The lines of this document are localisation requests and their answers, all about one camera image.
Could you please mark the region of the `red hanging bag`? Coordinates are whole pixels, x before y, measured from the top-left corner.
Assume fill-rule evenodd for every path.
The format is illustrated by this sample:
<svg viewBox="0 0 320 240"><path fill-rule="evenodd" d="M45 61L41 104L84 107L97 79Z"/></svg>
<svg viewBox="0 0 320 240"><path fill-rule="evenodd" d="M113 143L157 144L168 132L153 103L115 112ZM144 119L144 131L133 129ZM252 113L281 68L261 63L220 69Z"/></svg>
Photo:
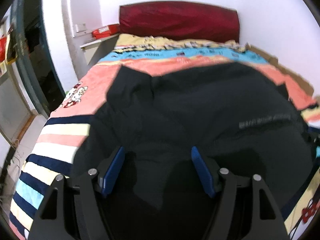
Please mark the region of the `red hanging bag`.
<svg viewBox="0 0 320 240"><path fill-rule="evenodd" d="M7 38L2 36L0 38L0 62L5 60L5 48L6 48Z"/></svg>

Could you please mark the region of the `white wall switch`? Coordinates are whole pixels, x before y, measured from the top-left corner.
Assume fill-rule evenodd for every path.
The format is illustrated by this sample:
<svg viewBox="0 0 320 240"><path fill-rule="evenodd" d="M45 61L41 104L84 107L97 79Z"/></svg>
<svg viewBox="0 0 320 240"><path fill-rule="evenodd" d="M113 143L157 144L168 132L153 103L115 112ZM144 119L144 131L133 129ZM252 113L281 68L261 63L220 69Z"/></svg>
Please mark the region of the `white wall switch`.
<svg viewBox="0 0 320 240"><path fill-rule="evenodd" d="M87 30L85 23L75 24L75 31L76 33L81 33Z"/></svg>

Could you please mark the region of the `dark red headboard cushion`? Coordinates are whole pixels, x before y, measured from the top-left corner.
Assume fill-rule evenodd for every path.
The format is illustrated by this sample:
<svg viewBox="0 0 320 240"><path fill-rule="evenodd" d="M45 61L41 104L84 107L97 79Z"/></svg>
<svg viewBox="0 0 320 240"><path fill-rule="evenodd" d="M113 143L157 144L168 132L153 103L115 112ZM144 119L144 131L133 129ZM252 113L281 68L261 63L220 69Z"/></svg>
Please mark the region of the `dark red headboard cushion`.
<svg viewBox="0 0 320 240"><path fill-rule="evenodd" d="M235 10L185 1L157 1L122 5L120 31L136 36L172 40L239 42L240 22Z"/></svg>

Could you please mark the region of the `red box on shelf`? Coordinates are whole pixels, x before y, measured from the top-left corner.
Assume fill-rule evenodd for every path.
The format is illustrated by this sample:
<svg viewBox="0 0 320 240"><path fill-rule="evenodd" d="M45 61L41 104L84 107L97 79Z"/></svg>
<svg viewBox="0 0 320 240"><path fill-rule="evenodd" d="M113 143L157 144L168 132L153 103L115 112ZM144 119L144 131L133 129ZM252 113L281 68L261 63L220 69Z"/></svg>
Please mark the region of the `red box on shelf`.
<svg viewBox="0 0 320 240"><path fill-rule="evenodd" d="M120 24L111 24L104 27L100 27L92 31L92 36L95 39L101 39L115 35L120 32Z"/></svg>

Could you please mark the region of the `teal door frame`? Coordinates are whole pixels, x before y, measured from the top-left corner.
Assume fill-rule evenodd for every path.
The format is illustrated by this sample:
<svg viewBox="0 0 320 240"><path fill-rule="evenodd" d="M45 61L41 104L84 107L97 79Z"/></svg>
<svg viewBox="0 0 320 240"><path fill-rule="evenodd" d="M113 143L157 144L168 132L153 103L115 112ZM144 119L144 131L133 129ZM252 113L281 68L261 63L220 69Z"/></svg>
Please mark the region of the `teal door frame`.
<svg viewBox="0 0 320 240"><path fill-rule="evenodd" d="M48 118L64 96L48 48L42 0L14 0L10 21L18 73L36 111Z"/></svg>

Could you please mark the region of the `white bedside shelf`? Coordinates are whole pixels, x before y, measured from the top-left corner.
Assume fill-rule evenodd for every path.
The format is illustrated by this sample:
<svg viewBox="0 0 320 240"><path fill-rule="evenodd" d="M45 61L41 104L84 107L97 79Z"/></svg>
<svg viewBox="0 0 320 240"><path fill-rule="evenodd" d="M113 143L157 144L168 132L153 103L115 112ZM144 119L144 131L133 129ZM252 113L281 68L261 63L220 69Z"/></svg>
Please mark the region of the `white bedside shelf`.
<svg viewBox="0 0 320 240"><path fill-rule="evenodd" d="M100 59L109 54L115 47L119 34L94 40L80 46L84 52L86 63L89 67L95 65Z"/></svg>

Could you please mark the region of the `black hooded puffer jacket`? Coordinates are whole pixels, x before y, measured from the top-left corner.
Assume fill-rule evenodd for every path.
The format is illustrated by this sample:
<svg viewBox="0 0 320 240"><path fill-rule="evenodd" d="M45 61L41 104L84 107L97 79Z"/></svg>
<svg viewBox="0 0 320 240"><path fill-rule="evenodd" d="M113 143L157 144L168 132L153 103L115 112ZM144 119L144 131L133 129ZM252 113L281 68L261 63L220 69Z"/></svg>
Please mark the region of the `black hooded puffer jacket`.
<svg viewBox="0 0 320 240"><path fill-rule="evenodd" d="M113 239L206 239L216 206L194 146L233 174L261 175L283 220L316 168L312 134L286 89L237 62L156 77L120 67L71 175L98 167L117 146L125 160L98 203Z"/></svg>

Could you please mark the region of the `brown cardboard sheet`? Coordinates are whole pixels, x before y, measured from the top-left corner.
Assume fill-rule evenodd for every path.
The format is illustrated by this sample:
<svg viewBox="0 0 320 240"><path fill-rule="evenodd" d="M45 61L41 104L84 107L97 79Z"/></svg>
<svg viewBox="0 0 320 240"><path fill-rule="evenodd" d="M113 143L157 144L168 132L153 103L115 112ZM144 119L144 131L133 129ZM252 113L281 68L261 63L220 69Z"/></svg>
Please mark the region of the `brown cardboard sheet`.
<svg viewBox="0 0 320 240"><path fill-rule="evenodd" d="M264 50L261 50L260 48L254 46L254 45L251 45L249 43L246 43L245 48L247 50L250 50L250 51L258 54L259 56L261 56L270 65L273 65L274 67L276 67L283 74L291 76L296 81L296 83L298 83L300 88L302 88L304 90L304 92L306 92L306 94L308 94L309 96L313 96L314 88L311 85L311 83L309 83L300 74L298 74L298 73L292 71L291 69L286 68L284 65L280 64L278 61L278 58L276 56L271 55L271 54L265 52Z"/></svg>

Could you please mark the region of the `grey metal door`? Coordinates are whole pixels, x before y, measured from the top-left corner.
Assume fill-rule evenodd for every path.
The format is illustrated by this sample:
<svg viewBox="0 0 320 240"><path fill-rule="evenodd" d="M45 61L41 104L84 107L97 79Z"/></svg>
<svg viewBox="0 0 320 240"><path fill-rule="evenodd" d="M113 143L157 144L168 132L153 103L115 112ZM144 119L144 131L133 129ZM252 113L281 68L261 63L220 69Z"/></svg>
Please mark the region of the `grey metal door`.
<svg viewBox="0 0 320 240"><path fill-rule="evenodd" d="M0 93L1 133L9 144L14 146L31 117L31 111L24 103L8 73L1 77Z"/></svg>

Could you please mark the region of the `Hello Kitty striped blanket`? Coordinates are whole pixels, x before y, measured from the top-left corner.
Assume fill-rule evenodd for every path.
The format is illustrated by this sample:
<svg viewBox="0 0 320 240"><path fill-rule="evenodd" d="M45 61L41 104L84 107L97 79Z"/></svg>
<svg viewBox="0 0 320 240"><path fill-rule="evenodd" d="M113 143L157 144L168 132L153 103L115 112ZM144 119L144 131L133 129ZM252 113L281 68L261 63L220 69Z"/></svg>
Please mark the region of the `Hello Kitty striped blanket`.
<svg viewBox="0 0 320 240"><path fill-rule="evenodd" d="M9 225L16 237L27 239L47 188L58 174L69 175L75 152L89 134L90 118L105 102L106 92L122 64L155 76L230 61L252 66L276 85L285 87L308 126L319 130L319 98L306 94L291 76L235 41L174 41L121 34L114 49L88 71L51 113L24 162L10 204Z"/></svg>

